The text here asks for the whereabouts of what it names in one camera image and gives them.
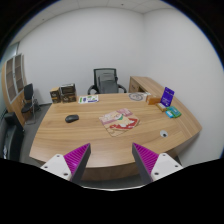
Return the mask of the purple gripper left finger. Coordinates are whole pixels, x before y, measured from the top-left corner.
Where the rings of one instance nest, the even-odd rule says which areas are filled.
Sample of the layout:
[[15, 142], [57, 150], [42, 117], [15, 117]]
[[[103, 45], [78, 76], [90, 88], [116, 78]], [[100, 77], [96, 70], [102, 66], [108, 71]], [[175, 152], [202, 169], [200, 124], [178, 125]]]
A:
[[78, 184], [82, 178], [90, 154], [91, 145], [87, 143], [65, 155], [54, 155], [41, 168], [51, 174]]

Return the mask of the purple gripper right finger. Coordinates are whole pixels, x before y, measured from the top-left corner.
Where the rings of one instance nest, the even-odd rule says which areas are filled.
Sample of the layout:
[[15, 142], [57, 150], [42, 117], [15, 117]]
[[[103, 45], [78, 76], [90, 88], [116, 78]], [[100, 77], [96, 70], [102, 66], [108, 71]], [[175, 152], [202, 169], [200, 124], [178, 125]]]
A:
[[182, 169], [182, 166], [167, 153], [157, 154], [137, 143], [132, 144], [132, 154], [144, 184]]

